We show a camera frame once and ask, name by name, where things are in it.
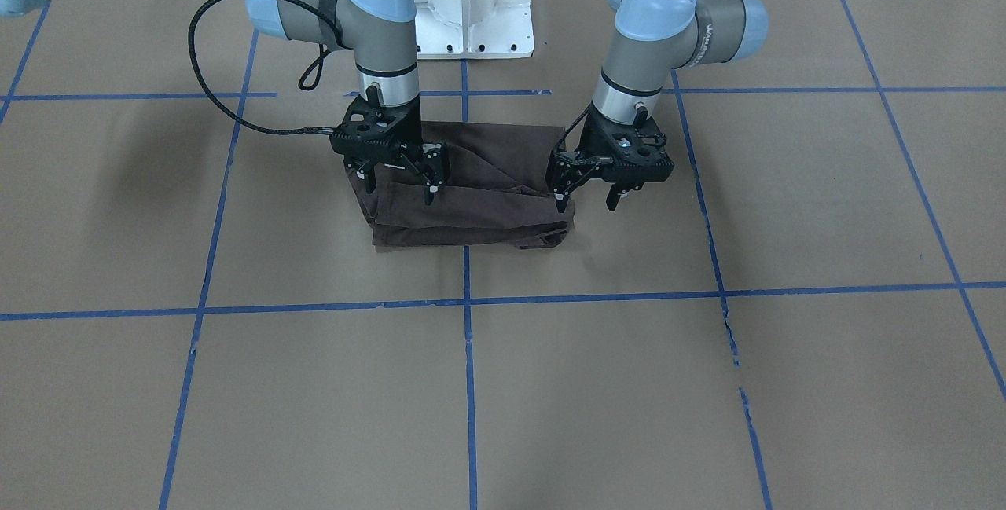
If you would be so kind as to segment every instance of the dark brown cloth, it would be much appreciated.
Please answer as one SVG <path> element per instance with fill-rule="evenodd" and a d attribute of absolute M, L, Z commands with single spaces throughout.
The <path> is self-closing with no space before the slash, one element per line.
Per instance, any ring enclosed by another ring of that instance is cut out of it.
<path fill-rule="evenodd" d="M 572 229 L 573 206 L 555 209 L 545 169 L 561 135 L 557 127 L 424 121 L 424 139 L 450 147 L 451 179 L 433 205 L 424 204 L 423 181 L 405 171 L 377 166 L 372 194 L 347 172 L 374 246 L 558 245 Z"/>

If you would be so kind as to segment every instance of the folded cloth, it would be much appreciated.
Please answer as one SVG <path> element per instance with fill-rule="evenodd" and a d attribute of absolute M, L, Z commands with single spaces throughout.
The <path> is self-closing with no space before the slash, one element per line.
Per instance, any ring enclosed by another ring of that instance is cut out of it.
<path fill-rule="evenodd" d="M 572 229 L 573 206 L 555 209 L 545 170 L 562 128 L 424 121 L 427 142 L 449 145 L 451 177 L 433 205 L 403 170 L 377 166 L 377 188 L 347 171 L 374 246 L 479 245 L 551 248 Z"/>

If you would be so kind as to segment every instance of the cloth fold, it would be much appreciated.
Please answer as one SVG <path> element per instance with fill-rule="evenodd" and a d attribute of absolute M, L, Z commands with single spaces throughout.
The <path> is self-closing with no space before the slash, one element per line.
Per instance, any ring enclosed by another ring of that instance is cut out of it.
<path fill-rule="evenodd" d="M 551 248 L 572 229 L 545 184 L 545 170 L 562 128 L 424 121 L 428 142 L 449 145 L 451 179 L 433 205 L 425 185 L 403 170 L 377 166 L 377 189 L 347 171 L 374 246 L 480 245 Z"/>

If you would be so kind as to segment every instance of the white mounting bracket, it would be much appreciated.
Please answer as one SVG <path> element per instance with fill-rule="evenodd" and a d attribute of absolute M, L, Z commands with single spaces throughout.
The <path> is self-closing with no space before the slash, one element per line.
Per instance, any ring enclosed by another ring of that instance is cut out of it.
<path fill-rule="evenodd" d="M 421 59 L 526 58 L 531 0 L 415 0 Z"/>

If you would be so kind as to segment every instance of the black cable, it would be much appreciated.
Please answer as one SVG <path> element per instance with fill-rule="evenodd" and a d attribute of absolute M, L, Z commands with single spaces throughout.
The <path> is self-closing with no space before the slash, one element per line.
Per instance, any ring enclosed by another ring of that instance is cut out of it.
<path fill-rule="evenodd" d="M 212 91 L 210 91 L 209 84 L 206 84 L 206 79 L 202 76 L 202 70 L 199 68 L 199 59 L 195 52 L 195 30 L 199 26 L 199 20 L 202 19 L 202 16 L 205 15 L 205 13 L 209 11 L 213 5 L 222 1 L 225 0 L 209 0 L 204 2 L 204 4 L 196 10 L 195 15 L 192 16 L 192 22 L 189 24 L 189 59 L 192 62 L 192 70 L 195 73 L 195 79 L 199 81 L 199 87 L 202 88 L 202 92 L 206 95 L 206 98 L 208 98 L 217 109 L 221 110 L 224 115 L 230 117 L 230 119 L 236 121 L 236 123 L 241 124 L 241 126 L 250 128 L 252 131 L 259 131 L 259 133 L 265 133 L 266 135 L 331 135 L 331 128 L 264 128 L 257 126 L 256 124 L 242 120 L 236 113 L 231 112 L 226 106 L 223 105 L 222 102 L 220 102 L 218 98 L 216 98 Z M 342 45 L 342 31 L 339 30 L 334 20 L 329 18 L 329 16 L 325 15 L 323 12 L 318 11 L 315 6 L 308 5 L 306 2 L 302 2 L 300 0 L 280 1 L 290 2 L 290 4 L 297 5 L 299 8 L 305 9 L 305 11 L 311 12 L 312 15 L 317 16 L 321 22 L 327 24 L 327 26 L 332 29 L 333 33 L 335 33 L 336 43 Z"/>
<path fill-rule="evenodd" d="M 315 58 L 314 62 L 308 66 L 308 69 L 304 70 L 304 73 L 301 74 L 301 79 L 297 82 L 297 87 L 301 89 L 302 92 L 313 92 L 314 89 L 318 87 L 318 83 L 321 82 L 321 73 L 325 70 L 325 59 L 328 58 L 328 55 L 332 54 L 332 52 L 334 51 L 329 50 L 329 48 L 326 48 L 325 45 L 318 45 L 318 58 Z M 311 83 L 307 83 L 311 72 L 314 72 L 316 69 L 317 73 L 315 74 L 315 80 Z"/>

